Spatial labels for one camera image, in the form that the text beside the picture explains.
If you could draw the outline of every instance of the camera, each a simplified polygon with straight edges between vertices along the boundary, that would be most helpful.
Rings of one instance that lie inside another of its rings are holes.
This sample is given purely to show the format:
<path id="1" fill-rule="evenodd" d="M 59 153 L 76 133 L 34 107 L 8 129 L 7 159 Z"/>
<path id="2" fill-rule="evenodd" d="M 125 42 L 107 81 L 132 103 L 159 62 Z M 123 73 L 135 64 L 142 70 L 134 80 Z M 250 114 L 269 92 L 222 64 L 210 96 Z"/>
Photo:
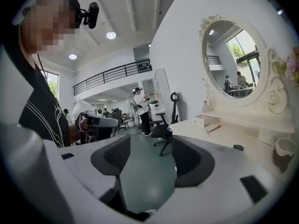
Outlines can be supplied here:
<path id="1" fill-rule="evenodd" d="M 84 17 L 83 25 L 88 25 L 90 29 L 95 28 L 99 14 L 99 6 L 96 2 L 89 4 L 88 11 L 83 10 L 82 17 Z"/>

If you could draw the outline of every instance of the railing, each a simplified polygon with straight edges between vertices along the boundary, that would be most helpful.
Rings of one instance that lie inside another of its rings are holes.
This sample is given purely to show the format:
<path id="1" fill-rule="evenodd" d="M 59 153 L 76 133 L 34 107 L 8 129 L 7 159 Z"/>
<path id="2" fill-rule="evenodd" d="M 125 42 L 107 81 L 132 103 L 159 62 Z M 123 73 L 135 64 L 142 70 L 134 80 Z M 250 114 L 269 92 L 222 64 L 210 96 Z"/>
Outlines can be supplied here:
<path id="1" fill-rule="evenodd" d="M 209 65 L 221 65 L 219 56 L 207 56 L 207 62 Z"/>
<path id="2" fill-rule="evenodd" d="M 151 71 L 150 60 L 142 60 L 138 62 L 132 62 L 129 64 L 121 65 L 110 70 L 106 70 L 93 77 L 90 77 L 76 85 L 74 88 L 74 95 L 78 95 L 86 90 L 89 90 L 98 85 L 117 80 L 123 77 L 128 77 L 134 74 L 139 74 L 147 71 Z"/>

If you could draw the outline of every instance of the office chair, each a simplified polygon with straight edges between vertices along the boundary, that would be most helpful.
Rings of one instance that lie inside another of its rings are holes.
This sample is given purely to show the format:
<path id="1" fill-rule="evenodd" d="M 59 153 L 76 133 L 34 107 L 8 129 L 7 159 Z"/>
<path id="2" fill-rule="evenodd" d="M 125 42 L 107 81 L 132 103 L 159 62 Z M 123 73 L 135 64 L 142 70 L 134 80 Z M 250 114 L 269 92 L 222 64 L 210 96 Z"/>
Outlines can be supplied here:
<path id="1" fill-rule="evenodd" d="M 176 115 L 178 95 L 176 94 L 176 92 L 173 92 L 171 94 L 170 99 L 173 102 L 171 124 L 175 124 L 175 123 L 178 123 L 178 115 Z M 170 129 L 168 128 L 169 125 L 166 123 L 166 120 L 164 118 L 165 113 L 157 113 L 156 115 L 160 115 L 162 120 L 150 122 L 150 124 L 157 125 L 150 136 L 152 138 L 162 138 L 163 139 L 163 140 L 160 140 L 160 141 L 154 143 L 154 147 L 156 147 L 156 145 L 159 143 L 164 143 L 161 153 L 159 154 L 159 156 L 163 156 L 163 151 L 166 149 L 166 146 L 171 143 L 172 131 L 170 131 Z"/>
<path id="2" fill-rule="evenodd" d="M 125 117 L 125 121 L 124 121 L 125 126 L 126 126 L 126 124 L 127 124 L 128 129 L 130 129 L 130 128 L 129 128 L 129 124 L 128 124 L 128 122 L 132 122 L 132 123 L 133 123 L 133 128 L 135 128 L 135 119 L 134 119 L 134 117 L 133 117 L 132 112 L 129 112 L 129 113 L 126 115 L 126 117 Z"/>
<path id="3" fill-rule="evenodd" d="M 117 109 L 114 109 L 114 112 L 113 112 L 113 118 L 114 119 L 120 119 L 121 120 L 121 125 L 117 128 L 117 133 L 120 132 L 120 129 L 125 129 L 127 130 L 126 126 L 125 126 L 125 123 L 123 122 L 123 118 L 122 118 L 122 115 L 121 115 L 121 110 L 119 110 L 118 108 Z"/>

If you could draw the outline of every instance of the black pad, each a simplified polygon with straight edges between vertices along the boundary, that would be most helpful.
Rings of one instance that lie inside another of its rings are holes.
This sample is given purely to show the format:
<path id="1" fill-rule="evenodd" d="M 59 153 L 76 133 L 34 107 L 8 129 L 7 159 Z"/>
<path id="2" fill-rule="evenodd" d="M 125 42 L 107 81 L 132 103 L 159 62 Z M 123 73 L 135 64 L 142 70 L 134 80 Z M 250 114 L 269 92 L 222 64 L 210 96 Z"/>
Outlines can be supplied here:
<path id="1" fill-rule="evenodd" d="M 171 142 L 178 175 L 175 180 L 176 188 L 198 186 L 211 175 L 215 160 L 208 151 L 176 135 Z"/>
<path id="2" fill-rule="evenodd" d="M 240 181 L 247 190 L 254 204 L 260 201 L 268 193 L 254 176 L 242 177 L 240 178 Z"/>
<path id="3" fill-rule="evenodd" d="M 102 174 L 119 176 L 130 154 L 131 136 L 126 135 L 95 151 L 91 156 L 91 162 Z"/>

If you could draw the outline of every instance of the black pants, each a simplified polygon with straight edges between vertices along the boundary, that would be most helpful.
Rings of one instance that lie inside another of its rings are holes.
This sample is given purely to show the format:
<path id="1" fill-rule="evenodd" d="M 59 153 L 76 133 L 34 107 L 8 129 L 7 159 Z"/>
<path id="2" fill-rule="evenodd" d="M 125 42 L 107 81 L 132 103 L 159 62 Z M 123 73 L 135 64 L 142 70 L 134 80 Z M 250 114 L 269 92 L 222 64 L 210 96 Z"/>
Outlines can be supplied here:
<path id="1" fill-rule="evenodd" d="M 142 132 L 145 133 L 145 135 L 150 134 L 149 112 L 143 113 L 140 117 L 141 117 L 141 120 L 142 120 Z"/>

